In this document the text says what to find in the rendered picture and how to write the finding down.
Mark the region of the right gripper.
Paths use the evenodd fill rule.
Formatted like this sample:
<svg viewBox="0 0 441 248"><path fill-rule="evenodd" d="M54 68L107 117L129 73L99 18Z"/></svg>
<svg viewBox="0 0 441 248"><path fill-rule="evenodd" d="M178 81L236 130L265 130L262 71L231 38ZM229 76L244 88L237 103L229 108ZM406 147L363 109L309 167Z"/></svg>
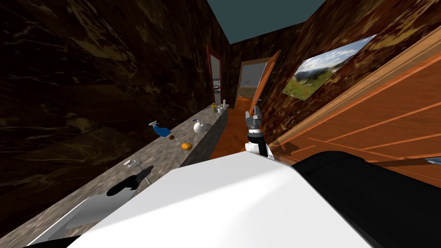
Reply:
<svg viewBox="0 0 441 248"><path fill-rule="evenodd" d="M250 116L249 111L245 111L245 122L249 131L260 131L261 112L258 105L254 106L254 116Z"/></svg>

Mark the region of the orange open door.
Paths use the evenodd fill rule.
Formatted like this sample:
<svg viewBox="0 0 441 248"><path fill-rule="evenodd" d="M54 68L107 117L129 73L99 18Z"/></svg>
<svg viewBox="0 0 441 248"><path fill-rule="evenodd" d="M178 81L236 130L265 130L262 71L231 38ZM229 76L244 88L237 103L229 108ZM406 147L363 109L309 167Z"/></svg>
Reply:
<svg viewBox="0 0 441 248"><path fill-rule="evenodd" d="M272 56L266 63L266 66L265 66L263 73L262 73L262 77L259 81L258 87L257 87L255 95L253 97L253 101L251 103L251 107L249 110L250 115L253 115L253 113L254 113L254 107L257 105L257 103L260 99L260 95L261 95L263 89L265 88L266 82L268 81L268 78L274 68L274 65L279 57L280 52L281 52L281 50L278 50L277 53L274 56Z"/></svg>

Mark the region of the landscape picture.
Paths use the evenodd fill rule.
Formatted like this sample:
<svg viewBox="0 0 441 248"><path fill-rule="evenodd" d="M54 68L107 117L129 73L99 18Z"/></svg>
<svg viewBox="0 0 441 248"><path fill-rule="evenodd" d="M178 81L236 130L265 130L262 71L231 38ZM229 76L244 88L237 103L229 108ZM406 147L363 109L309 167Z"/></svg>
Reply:
<svg viewBox="0 0 441 248"><path fill-rule="evenodd" d="M282 93L307 100L374 37L372 35L304 60Z"/></svg>

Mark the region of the blue spray bottle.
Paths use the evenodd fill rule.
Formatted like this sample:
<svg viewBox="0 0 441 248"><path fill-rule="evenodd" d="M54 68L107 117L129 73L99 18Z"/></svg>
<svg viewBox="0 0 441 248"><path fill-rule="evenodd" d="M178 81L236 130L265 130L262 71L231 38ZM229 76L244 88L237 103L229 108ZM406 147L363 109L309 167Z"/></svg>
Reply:
<svg viewBox="0 0 441 248"><path fill-rule="evenodd" d="M159 127L156 121L153 121L149 124L149 126L153 127L153 130L161 137L167 137L171 134L171 131L166 127Z"/></svg>

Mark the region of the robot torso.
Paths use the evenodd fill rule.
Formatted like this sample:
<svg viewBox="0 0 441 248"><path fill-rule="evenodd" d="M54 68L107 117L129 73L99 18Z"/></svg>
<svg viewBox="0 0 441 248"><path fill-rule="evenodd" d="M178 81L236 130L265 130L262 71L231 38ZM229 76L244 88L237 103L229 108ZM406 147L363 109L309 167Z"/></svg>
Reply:
<svg viewBox="0 0 441 248"><path fill-rule="evenodd" d="M292 167L250 152L173 169L68 248L371 248Z"/></svg>

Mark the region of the white tap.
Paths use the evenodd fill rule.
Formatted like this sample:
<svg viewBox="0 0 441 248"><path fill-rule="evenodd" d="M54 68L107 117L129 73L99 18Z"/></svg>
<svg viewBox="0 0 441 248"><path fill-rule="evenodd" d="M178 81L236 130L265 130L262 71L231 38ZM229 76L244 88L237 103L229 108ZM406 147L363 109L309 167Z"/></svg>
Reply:
<svg viewBox="0 0 441 248"><path fill-rule="evenodd" d="M124 165L126 165L127 167L130 168L138 168L140 173L137 174L137 181L141 181L143 179L145 179L145 181L147 182L148 185L151 185L152 183L150 182L150 180L148 179L149 174L152 171L153 166L150 166L146 169L143 169L141 167L142 165L142 161L139 160L127 160L124 162Z"/></svg>

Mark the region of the brown panelled wooden door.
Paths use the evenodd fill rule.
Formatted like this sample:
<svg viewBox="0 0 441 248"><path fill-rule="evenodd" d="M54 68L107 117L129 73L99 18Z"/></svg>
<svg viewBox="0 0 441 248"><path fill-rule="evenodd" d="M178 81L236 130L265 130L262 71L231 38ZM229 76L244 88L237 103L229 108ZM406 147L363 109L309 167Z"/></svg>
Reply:
<svg viewBox="0 0 441 248"><path fill-rule="evenodd" d="M441 188L441 51L274 147L285 163L340 150Z"/></svg>

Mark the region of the grey sink basin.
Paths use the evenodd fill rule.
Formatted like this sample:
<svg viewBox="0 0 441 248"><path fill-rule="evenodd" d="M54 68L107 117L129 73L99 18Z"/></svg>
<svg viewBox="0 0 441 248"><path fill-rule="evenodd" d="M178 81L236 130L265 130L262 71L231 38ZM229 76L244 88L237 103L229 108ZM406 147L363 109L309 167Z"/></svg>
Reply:
<svg viewBox="0 0 441 248"><path fill-rule="evenodd" d="M113 196L107 196L106 193L91 196L57 220L29 245L59 239L70 228L99 222L123 206L134 193L131 188L125 188Z"/></svg>

